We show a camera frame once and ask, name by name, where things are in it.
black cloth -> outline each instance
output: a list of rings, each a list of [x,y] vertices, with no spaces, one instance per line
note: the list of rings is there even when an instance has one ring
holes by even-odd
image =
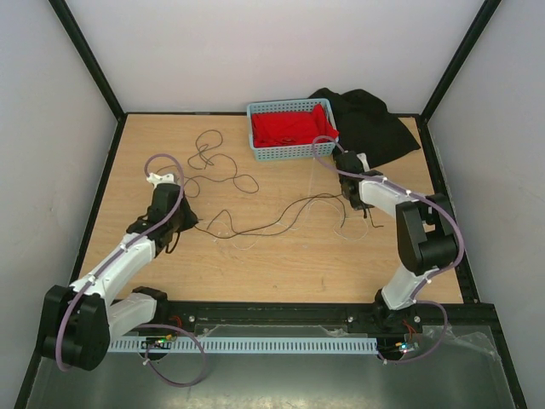
[[[309,98],[326,98],[331,104],[339,143],[344,149],[365,153],[375,168],[420,149],[405,125],[388,112],[384,101],[362,89],[337,94],[322,88]],[[333,155],[339,154],[335,148]]]

wooden surface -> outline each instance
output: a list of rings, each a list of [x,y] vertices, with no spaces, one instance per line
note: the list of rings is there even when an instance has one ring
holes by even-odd
[[[418,138],[412,118],[403,122]],[[201,193],[189,199],[202,221],[201,228],[222,209],[232,213],[236,229],[274,222],[296,199],[319,193],[340,193],[337,176],[313,159],[256,162],[248,143],[246,117],[193,115],[129,115],[102,200],[95,230],[83,263],[87,273],[118,245],[127,226],[146,212],[152,185],[146,182],[143,165],[154,153],[170,153],[184,165],[186,176],[206,175],[221,179],[232,176],[233,164],[215,158],[207,170],[193,170],[187,159],[197,152],[195,140],[206,130],[219,130],[224,144],[211,151],[232,156],[239,173],[251,174],[259,183],[255,194],[239,192],[232,181],[201,181]],[[215,145],[218,135],[208,133],[200,144]],[[158,159],[151,171],[169,165]],[[192,164],[201,166],[198,159]],[[422,150],[379,168],[391,180],[413,191],[432,193]],[[238,185],[255,188],[243,177]],[[186,193],[197,192],[194,184]],[[143,268],[120,294],[125,297],[138,285],[166,291],[171,300],[246,302],[372,302],[376,291],[393,276],[399,265],[394,219],[373,211],[373,228],[361,212],[350,209],[340,228],[341,204],[333,199],[319,201],[304,210],[296,225],[275,237],[214,239],[195,229],[181,235],[171,255],[162,253]],[[289,224],[302,204],[294,206],[281,221]],[[210,232],[229,234],[224,214],[210,226]],[[275,225],[266,233],[281,231]],[[420,296],[438,302],[461,302],[454,271],[433,280]]]

metal floor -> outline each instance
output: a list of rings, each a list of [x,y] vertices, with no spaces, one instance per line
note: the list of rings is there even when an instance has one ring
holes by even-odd
[[[136,353],[108,354],[92,372],[60,372],[44,360],[29,408],[510,408],[502,364],[479,348],[444,343],[425,360],[384,366],[374,355],[211,354],[208,377],[165,385]],[[198,354],[170,354],[158,368],[185,382]]]

blue plastic basket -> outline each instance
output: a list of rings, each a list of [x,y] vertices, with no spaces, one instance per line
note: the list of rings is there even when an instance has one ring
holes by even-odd
[[[254,152],[255,160],[278,160],[311,158],[313,156],[312,144],[293,145],[290,147],[255,147],[254,131],[252,127],[252,115],[264,112],[311,112],[315,106],[320,104],[330,121],[331,126],[336,129],[335,119],[331,111],[330,102],[325,98],[314,98],[311,100],[288,100],[288,101],[269,101],[256,102],[248,105],[248,129],[250,130],[250,147]],[[316,144],[318,156],[329,156],[333,152],[335,143],[323,142]]]

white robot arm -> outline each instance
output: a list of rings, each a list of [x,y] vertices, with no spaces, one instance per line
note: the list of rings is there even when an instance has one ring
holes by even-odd
[[[136,273],[163,249],[169,252],[174,234],[198,221],[186,198],[180,201],[181,187],[174,175],[150,174],[147,180],[154,186],[152,203],[146,214],[127,228],[121,243],[91,272],[67,287],[54,285],[46,294],[37,338],[42,356],[55,358],[65,318],[64,336],[59,338],[62,359],[86,370],[98,366],[108,345],[127,331],[150,321],[166,321],[168,299],[162,291],[139,287],[121,302],[113,303]],[[77,307],[67,316],[72,300]]]
[[[365,156],[344,152],[336,157],[336,168],[365,179],[340,175],[343,196],[357,210],[376,207],[396,219],[401,264],[390,282],[382,288],[376,302],[386,311],[408,308],[416,293],[440,268],[449,266],[458,253],[452,226],[433,208],[414,199],[411,191],[389,182],[380,172],[369,170]],[[442,194],[427,196],[449,216],[452,208]],[[435,229],[426,230],[424,224]]]

